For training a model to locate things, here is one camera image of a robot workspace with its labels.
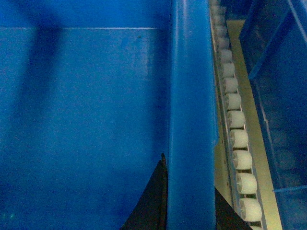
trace roller conveyor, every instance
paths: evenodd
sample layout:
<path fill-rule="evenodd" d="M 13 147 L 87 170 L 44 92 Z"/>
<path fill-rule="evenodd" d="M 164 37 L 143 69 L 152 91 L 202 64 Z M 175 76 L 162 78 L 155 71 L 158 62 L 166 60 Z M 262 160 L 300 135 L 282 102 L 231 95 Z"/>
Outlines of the roller conveyor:
<path fill-rule="evenodd" d="M 234 44 L 230 49 L 230 40 L 237 40 L 238 44 L 239 41 L 227 31 L 224 13 L 225 7 L 221 7 L 218 1 L 211 2 L 215 83 L 222 139 L 216 148 L 216 187 L 252 229 L 279 230 L 282 226 L 255 104 L 251 89 L 246 86 L 247 74 L 237 69 L 244 60 L 242 56 L 238 60 L 240 57 L 233 55 Z"/>

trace white roller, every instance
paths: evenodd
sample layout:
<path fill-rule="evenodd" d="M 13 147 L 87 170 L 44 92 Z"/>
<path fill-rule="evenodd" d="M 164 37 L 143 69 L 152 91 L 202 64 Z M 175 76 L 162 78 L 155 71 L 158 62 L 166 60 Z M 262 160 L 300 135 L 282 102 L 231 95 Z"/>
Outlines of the white roller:
<path fill-rule="evenodd" d="M 223 15 L 215 15 L 213 18 L 215 25 L 225 25 L 225 17 Z"/>
<path fill-rule="evenodd" d="M 245 116 L 242 111 L 228 111 L 227 120 L 230 128 L 242 128 L 245 123 Z"/>
<path fill-rule="evenodd" d="M 251 229 L 253 229 L 253 230 L 263 230 L 263 228 L 257 227 L 257 226 L 250 226 L 250 227 L 251 227 Z"/>
<path fill-rule="evenodd" d="M 238 89 L 238 80 L 236 78 L 225 78 L 223 80 L 224 93 L 236 92 Z"/>
<path fill-rule="evenodd" d="M 237 170 L 251 169 L 253 163 L 252 156 L 249 151 L 235 150 L 234 151 L 234 166 Z"/>
<path fill-rule="evenodd" d="M 230 131 L 230 138 L 233 148 L 246 148 L 248 146 L 248 133 L 242 129 Z"/>
<path fill-rule="evenodd" d="M 228 49 L 230 41 L 228 37 L 219 37 L 217 39 L 219 49 Z"/>
<path fill-rule="evenodd" d="M 221 50 L 221 62 L 231 62 L 232 59 L 232 52 L 229 49 L 222 49 Z"/>
<path fill-rule="evenodd" d="M 238 93 L 227 93 L 225 95 L 225 103 L 227 110 L 240 109 L 241 96 Z"/>
<path fill-rule="evenodd" d="M 227 27 L 224 25 L 217 25 L 215 31 L 218 37 L 226 37 L 227 35 Z"/>
<path fill-rule="evenodd" d="M 246 222 L 261 221 L 262 211 L 258 200 L 253 198 L 240 199 L 242 219 Z"/>
<path fill-rule="evenodd" d="M 222 78 L 233 78 L 235 75 L 235 65 L 233 63 L 223 63 L 222 70 Z"/>
<path fill-rule="evenodd" d="M 257 181 L 251 173 L 237 173 L 236 186 L 240 194 L 255 194 L 257 192 Z"/>

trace blue bin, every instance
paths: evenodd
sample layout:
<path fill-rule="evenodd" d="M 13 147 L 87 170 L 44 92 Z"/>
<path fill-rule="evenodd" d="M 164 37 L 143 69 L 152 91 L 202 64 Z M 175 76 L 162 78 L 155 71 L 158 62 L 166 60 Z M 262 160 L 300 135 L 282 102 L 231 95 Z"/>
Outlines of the blue bin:
<path fill-rule="evenodd" d="M 118 229 L 166 154 L 170 230 L 215 228 L 207 1 L 4 0 L 0 229 Z"/>
<path fill-rule="evenodd" d="M 307 226 L 307 12 L 254 1 L 240 41 L 284 230 Z"/>

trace yellow floor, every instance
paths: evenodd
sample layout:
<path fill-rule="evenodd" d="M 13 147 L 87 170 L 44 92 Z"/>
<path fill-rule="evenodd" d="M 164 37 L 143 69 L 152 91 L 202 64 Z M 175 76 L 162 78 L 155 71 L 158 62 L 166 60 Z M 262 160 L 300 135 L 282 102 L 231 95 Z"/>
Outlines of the yellow floor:
<path fill-rule="evenodd" d="M 246 117 L 249 143 L 256 168 L 258 187 L 261 194 L 263 213 L 265 215 L 267 229 L 282 230 L 276 198 L 273 192 L 272 181 L 271 179 L 268 179 L 271 178 L 271 174 L 264 148 L 256 106 L 239 41 L 239 34 L 243 24 L 244 21 L 227 21 L 233 59 L 236 67 L 236 77 L 239 85 L 238 90 L 242 97 L 242 109 Z"/>

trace blue plastic wall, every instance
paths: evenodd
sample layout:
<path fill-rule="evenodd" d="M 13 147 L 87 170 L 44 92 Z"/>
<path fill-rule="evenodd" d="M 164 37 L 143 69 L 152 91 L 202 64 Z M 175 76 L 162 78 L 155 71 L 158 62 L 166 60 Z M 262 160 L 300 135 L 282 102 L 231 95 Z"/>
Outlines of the blue plastic wall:
<path fill-rule="evenodd" d="M 2 0 L 5 27 L 168 28 L 169 0 Z"/>
<path fill-rule="evenodd" d="M 118 229 L 162 152 L 168 229 L 214 229 L 209 25 L 207 1 L 1 2 L 0 229 Z"/>
<path fill-rule="evenodd" d="M 247 20 L 240 39 L 283 229 L 304 230 L 307 226 L 307 12 L 299 1 L 261 6 L 250 15 L 253 18 Z"/>

